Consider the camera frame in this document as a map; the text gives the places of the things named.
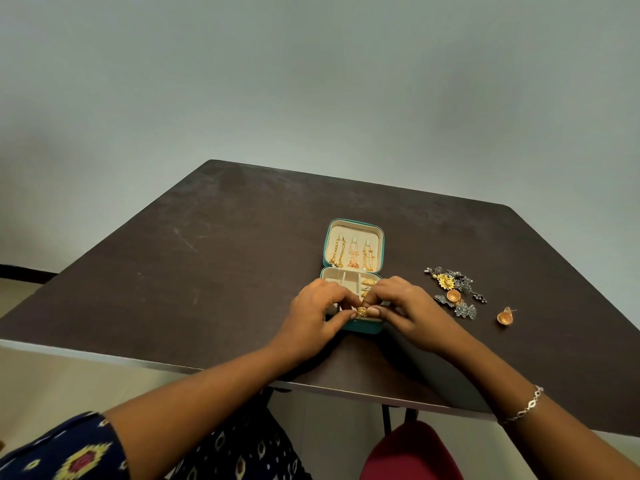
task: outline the jewelry box compartment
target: jewelry box compartment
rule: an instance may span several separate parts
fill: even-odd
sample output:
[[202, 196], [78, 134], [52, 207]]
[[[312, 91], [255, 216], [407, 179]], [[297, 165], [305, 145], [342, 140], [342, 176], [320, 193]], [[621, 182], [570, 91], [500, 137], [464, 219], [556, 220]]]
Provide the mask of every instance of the jewelry box compartment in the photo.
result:
[[[362, 300], [362, 294], [381, 279], [378, 272], [384, 254], [385, 234], [380, 227], [350, 219], [334, 219], [324, 241], [324, 269], [320, 277], [345, 286]], [[338, 305], [334, 305], [327, 315], [337, 312]], [[342, 329], [375, 334], [382, 331], [383, 325], [380, 319], [358, 314]]]

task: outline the navy blue patterned sleeve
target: navy blue patterned sleeve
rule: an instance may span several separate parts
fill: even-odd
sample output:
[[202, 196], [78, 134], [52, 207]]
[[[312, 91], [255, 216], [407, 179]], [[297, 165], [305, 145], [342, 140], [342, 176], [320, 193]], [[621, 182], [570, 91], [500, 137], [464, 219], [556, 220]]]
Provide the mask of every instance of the navy blue patterned sleeve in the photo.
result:
[[109, 421], [84, 413], [0, 459], [0, 480], [128, 480], [122, 445]]

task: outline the gray wall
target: gray wall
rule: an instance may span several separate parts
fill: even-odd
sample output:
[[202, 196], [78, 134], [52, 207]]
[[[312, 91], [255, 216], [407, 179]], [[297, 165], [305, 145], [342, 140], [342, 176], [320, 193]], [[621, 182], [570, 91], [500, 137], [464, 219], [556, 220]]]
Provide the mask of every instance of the gray wall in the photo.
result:
[[639, 14], [0, 0], [0, 263], [60, 271], [224, 159], [510, 205], [640, 326]]

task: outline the table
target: table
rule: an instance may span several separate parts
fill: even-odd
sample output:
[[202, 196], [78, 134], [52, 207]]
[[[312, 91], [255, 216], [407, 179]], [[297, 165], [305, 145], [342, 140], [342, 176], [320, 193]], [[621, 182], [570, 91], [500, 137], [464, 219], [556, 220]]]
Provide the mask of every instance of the table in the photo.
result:
[[[588, 427], [640, 436], [640, 332], [512, 209], [231, 162], [204, 163], [0, 319], [0, 343], [183, 372], [228, 361], [276, 334], [336, 217], [384, 229], [384, 276], [431, 294], [427, 266], [473, 278], [488, 303], [465, 329]], [[341, 333], [322, 358], [277, 385], [477, 414], [449, 408], [387, 334]]]

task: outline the person's left hand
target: person's left hand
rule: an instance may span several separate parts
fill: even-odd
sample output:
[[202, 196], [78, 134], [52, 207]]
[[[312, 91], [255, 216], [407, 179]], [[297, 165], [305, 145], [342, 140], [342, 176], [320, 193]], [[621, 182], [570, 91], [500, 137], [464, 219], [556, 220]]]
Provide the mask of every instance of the person's left hand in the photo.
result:
[[[342, 311], [325, 322], [325, 313], [333, 303], [339, 303]], [[318, 278], [293, 298], [289, 314], [270, 346], [295, 364], [304, 362], [318, 354], [345, 323], [356, 318], [352, 306], [361, 306], [355, 293]]]

